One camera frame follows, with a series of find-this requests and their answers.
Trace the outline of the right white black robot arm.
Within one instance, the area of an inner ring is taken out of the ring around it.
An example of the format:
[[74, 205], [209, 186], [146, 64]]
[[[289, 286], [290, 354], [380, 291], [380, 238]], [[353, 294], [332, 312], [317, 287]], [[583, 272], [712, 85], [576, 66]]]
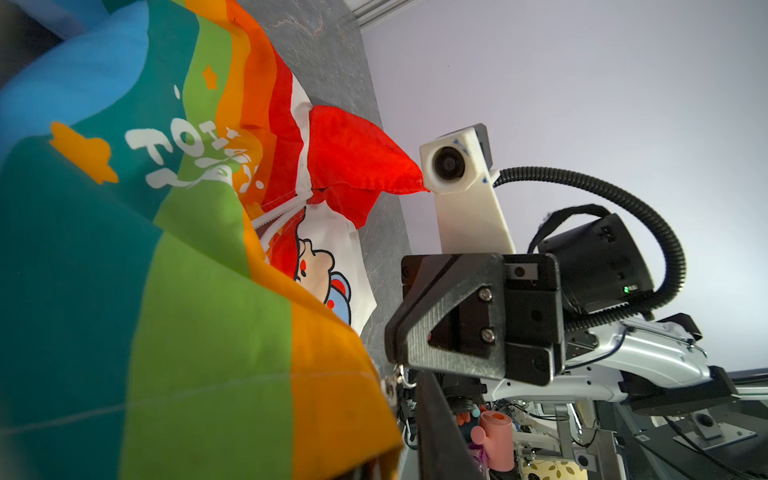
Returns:
[[489, 400], [625, 402], [678, 416], [737, 399], [688, 316], [568, 323], [556, 260], [516, 253], [501, 215], [438, 224], [441, 252], [402, 261], [404, 298], [385, 329], [392, 363], [473, 378]]

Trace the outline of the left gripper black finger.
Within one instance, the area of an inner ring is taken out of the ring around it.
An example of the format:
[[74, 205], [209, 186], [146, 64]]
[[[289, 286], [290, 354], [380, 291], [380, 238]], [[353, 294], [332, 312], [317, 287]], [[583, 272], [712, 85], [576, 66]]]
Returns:
[[435, 375], [420, 372], [416, 383], [419, 478], [482, 479]]

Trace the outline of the colourful rainbow kids jacket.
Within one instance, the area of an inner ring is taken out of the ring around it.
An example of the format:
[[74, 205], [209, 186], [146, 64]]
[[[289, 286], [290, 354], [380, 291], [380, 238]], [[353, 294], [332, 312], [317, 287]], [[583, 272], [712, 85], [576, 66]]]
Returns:
[[394, 479], [356, 239], [423, 190], [235, 1], [23, 1], [1, 91], [5, 479]]

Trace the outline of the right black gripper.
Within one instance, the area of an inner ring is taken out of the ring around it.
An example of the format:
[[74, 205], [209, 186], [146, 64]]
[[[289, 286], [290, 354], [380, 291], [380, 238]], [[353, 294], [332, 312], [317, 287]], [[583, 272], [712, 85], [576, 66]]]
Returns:
[[554, 256], [408, 255], [401, 281], [403, 301], [384, 331], [391, 363], [476, 378], [505, 374], [534, 386], [563, 371], [563, 295]]

